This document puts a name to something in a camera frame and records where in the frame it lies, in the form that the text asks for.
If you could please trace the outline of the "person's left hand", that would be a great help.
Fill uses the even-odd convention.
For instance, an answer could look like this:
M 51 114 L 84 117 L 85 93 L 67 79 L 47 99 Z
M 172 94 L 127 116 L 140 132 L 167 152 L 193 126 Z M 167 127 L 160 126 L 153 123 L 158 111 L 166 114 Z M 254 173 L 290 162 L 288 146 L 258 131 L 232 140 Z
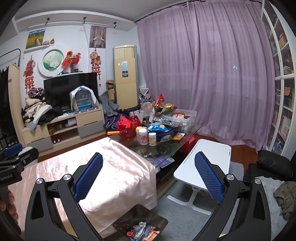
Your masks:
M 10 190 L 8 190 L 8 192 L 7 192 L 7 201 L 8 201 L 7 204 L 5 202 L 3 202 L 2 200 L 0 201 L 1 211 L 7 210 L 14 220 L 18 220 L 19 215 L 16 211 L 16 206 L 14 204 L 15 197 Z

